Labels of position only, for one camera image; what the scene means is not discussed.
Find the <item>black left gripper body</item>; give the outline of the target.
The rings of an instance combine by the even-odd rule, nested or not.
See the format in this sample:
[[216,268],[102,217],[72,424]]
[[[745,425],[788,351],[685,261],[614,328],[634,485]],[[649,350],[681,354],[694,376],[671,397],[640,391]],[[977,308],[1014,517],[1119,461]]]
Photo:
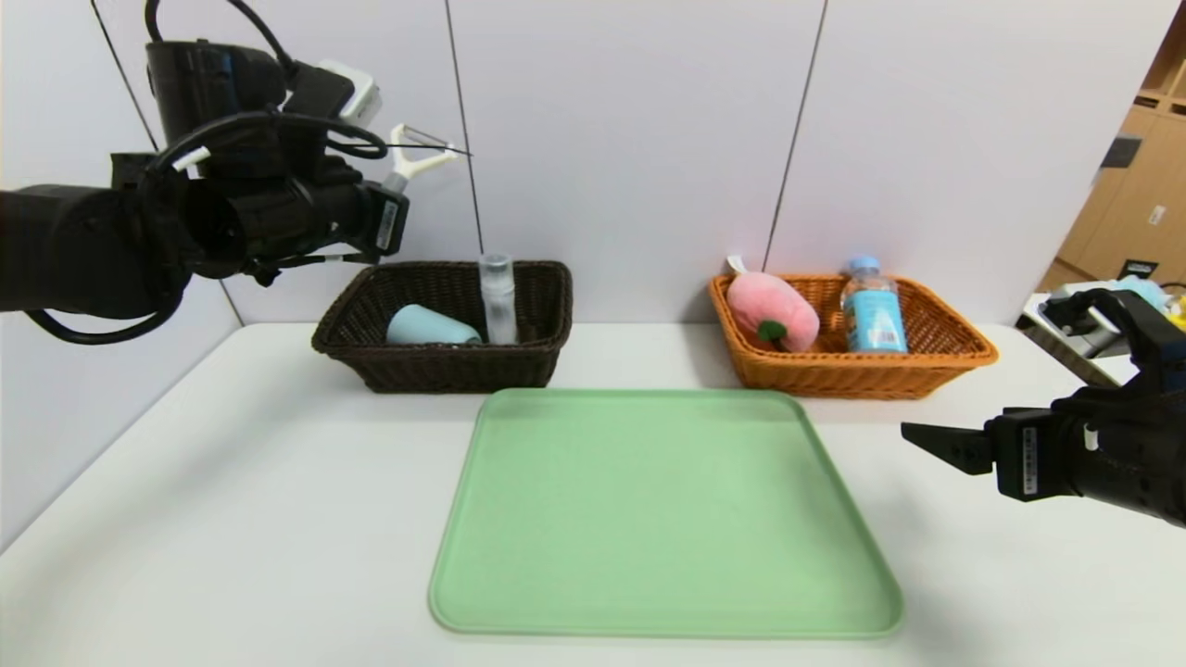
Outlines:
[[330,255],[331,261],[378,263],[401,248],[410,201],[377,182],[323,188],[315,203],[327,222],[323,244],[347,244],[352,252]]

